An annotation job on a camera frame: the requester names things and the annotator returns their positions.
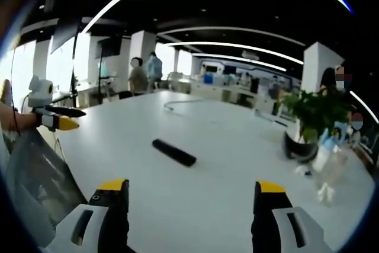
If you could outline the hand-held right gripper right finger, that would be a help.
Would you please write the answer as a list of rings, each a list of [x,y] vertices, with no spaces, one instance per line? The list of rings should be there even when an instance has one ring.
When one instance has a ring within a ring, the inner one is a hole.
[[[285,188],[257,181],[251,225],[253,252],[332,252],[322,227],[301,207],[291,204]]]

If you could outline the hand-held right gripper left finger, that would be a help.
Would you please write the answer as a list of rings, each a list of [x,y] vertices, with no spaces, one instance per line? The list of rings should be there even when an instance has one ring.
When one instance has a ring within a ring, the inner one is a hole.
[[[78,205],[57,226],[47,252],[129,252],[129,181],[97,187],[87,204]]]

